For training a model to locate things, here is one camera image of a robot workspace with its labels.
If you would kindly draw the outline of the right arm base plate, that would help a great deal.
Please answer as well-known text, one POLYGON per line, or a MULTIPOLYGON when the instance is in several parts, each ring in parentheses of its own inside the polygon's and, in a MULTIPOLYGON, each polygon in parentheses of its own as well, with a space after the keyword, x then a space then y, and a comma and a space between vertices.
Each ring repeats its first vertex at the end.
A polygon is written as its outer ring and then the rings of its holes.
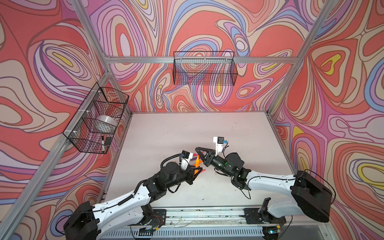
POLYGON ((245 208, 241 217, 246 219, 247 224, 279 224, 287 223, 285 217, 276 218, 268 211, 271 198, 265 198, 260 208, 245 208))

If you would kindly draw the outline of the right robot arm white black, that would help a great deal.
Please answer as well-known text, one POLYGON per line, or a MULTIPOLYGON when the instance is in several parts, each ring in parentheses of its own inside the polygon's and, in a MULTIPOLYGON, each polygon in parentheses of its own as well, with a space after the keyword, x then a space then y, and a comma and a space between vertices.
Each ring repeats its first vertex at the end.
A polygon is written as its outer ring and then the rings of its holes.
POLYGON ((197 147, 195 151, 205 166, 213 166, 229 177, 237 189, 281 194, 281 198, 265 198, 259 209, 262 217, 277 219, 288 215, 305 215, 317 222, 329 222, 333 193, 311 176, 308 170, 297 171, 294 175, 262 174, 245 168, 244 161, 237 153, 230 153, 223 158, 213 149, 197 147))

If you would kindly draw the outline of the aluminium front rail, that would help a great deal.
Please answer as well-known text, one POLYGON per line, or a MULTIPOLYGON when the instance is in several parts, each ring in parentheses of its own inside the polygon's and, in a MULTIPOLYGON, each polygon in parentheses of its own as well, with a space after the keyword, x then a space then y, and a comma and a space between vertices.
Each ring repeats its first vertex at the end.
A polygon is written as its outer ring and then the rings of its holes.
MULTIPOLYGON (((246 219, 241 217, 245 208, 260 208, 260 206, 221 206, 221 207, 169 207, 169 208, 153 208, 166 209, 166 223, 161 228, 197 228, 197 227, 272 227, 278 224, 247 224, 246 219)), ((131 226, 140 222, 145 211, 138 207, 107 224, 108 228, 118 230, 131 226)), ((285 215, 287 223, 293 225, 321 225, 321 222, 312 220, 305 215, 285 215)))

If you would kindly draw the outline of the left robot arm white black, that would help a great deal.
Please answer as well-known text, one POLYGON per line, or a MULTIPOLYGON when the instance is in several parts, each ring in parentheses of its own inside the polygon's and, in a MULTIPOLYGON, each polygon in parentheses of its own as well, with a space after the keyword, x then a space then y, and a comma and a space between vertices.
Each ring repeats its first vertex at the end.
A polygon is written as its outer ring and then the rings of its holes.
POLYGON ((99 240, 106 234, 130 225, 146 225, 154 217, 150 204, 164 197, 171 187, 192 185, 203 171, 190 165, 192 154, 180 153, 161 162, 160 170, 140 181, 135 189, 107 202, 84 202, 66 216, 63 235, 67 240, 99 240))

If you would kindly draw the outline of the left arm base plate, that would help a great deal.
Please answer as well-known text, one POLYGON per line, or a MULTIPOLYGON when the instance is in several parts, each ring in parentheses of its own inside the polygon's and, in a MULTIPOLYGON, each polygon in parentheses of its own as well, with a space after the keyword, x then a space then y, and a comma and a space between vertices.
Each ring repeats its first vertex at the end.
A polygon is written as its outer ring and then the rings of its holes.
POLYGON ((151 213, 144 215, 143 219, 131 226, 152 226, 161 227, 166 223, 167 210, 166 209, 153 209, 151 213))

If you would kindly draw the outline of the black marker in basket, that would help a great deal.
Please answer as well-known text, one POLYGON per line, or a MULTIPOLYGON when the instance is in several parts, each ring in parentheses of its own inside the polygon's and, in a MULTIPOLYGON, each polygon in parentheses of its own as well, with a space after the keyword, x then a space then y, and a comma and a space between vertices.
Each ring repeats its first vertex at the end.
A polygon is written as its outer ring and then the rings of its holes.
POLYGON ((102 153, 105 153, 105 139, 104 136, 101 137, 101 146, 102 146, 102 153))

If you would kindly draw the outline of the orange highlighter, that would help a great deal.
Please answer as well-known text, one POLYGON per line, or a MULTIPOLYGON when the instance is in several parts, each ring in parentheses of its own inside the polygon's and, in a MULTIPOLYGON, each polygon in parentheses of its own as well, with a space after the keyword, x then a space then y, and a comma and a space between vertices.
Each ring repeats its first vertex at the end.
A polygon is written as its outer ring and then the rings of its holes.
MULTIPOLYGON (((196 158, 196 161, 195 161, 195 168, 199 168, 200 167, 200 163, 202 163, 202 160, 200 159, 200 156, 197 155, 197 158, 196 158)), ((197 175, 199 172, 199 170, 195 170, 194 172, 194 175, 197 175)))

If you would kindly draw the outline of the white tape roll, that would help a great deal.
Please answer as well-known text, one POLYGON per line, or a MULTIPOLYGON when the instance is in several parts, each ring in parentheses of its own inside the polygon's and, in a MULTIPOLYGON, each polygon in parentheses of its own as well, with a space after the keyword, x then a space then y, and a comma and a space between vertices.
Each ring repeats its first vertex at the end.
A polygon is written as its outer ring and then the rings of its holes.
POLYGON ((99 115, 97 116, 95 120, 95 126, 96 127, 116 127, 118 125, 118 122, 115 120, 115 118, 107 115, 99 115))

